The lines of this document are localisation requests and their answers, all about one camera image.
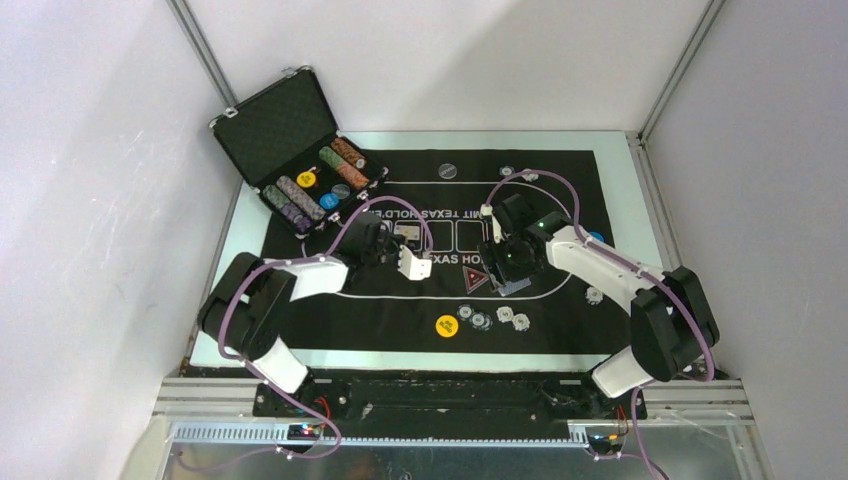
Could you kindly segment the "triangular all-in marker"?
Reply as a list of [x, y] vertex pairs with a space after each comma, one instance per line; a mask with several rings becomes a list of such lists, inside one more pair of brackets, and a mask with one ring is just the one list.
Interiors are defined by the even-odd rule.
[[463, 281], [467, 294], [471, 294], [489, 281], [489, 274], [478, 269], [463, 265]]

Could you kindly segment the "yellow big blind button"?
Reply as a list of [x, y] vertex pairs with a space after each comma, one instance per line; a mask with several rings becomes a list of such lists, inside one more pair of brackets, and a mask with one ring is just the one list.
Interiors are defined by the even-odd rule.
[[441, 315], [435, 322], [436, 333], [442, 338], [451, 338], [459, 331], [460, 322], [452, 315]]

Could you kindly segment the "green blue chip front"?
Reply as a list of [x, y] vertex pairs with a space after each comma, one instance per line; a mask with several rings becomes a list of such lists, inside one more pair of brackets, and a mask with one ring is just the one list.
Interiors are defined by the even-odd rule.
[[474, 313], [475, 313], [474, 308], [471, 307], [468, 304], [460, 305], [457, 308], [457, 317], [460, 320], [463, 320], [463, 321], [470, 320], [472, 318], [472, 316], [474, 315]]

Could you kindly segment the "white blue chip front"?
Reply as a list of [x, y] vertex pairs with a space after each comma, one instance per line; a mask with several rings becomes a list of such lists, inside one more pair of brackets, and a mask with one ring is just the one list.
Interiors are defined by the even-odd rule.
[[527, 315], [516, 314], [512, 318], [512, 325], [516, 331], [524, 332], [530, 328], [531, 322]]
[[496, 309], [496, 318], [501, 323], [511, 323], [514, 318], [514, 311], [509, 306], [501, 306]]

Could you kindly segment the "black dealer button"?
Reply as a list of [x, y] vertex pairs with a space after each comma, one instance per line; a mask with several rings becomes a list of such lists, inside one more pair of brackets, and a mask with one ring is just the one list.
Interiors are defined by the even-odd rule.
[[458, 174], [458, 169], [452, 163], [443, 163], [438, 166], [437, 174], [442, 180], [453, 180]]

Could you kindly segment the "grey white chip front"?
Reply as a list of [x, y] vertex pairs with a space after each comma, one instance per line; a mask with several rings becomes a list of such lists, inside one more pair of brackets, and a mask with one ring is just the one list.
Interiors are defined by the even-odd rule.
[[484, 314], [482, 312], [474, 313], [470, 317], [469, 322], [471, 323], [471, 325], [474, 329], [480, 330], [480, 331], [490, 330], [491, 327], [492, 327], [492, 324], [493, 324], [493, 321], [490, 318], [490, 316], [487, 315], [487, 314]]

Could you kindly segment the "blue playing card deck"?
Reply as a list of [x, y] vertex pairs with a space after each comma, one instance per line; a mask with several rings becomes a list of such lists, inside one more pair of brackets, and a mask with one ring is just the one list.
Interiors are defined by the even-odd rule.
[[502, 296], [507, 297], [532, 285], [530, 278], [520, 280], [506, 280], [501, 286], [496, 288], [496, 291]]

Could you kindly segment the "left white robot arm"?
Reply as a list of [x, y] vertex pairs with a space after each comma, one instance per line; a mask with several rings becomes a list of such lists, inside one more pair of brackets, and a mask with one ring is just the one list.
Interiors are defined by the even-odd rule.
[[304, 416], [316, 403], [315, 388], [305, 382], [309, 369], [282, 340], [292, 304], [335, 294], [367, 268], [412, 271], [416, 256], [408, 240], [393, 234], [371, 213], [361, 213], [325, 252], [298, 259], [267, 260], [242, 252], [226, 269], [201, 305], [198, 329], [259, 378], [276, 386], [278, 404], [292, 416]]

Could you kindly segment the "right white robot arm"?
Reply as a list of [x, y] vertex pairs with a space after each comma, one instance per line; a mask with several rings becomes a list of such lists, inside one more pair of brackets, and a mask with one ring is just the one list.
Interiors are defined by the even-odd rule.
[[589, 372], [581, 392], [585, 411], [606, 418], [622, 395], [651, 381], [667, 382], [706, 359], [720, 332], [698, 276], [686, 267], [665, 271], [598, 241], [562, 212], [539, 215], [512, 195], [480, 216], [490, 227], [478, 247], [496, 288], [528, 280], [548, 267], [600, 291], [629, 317], [630, 339]]

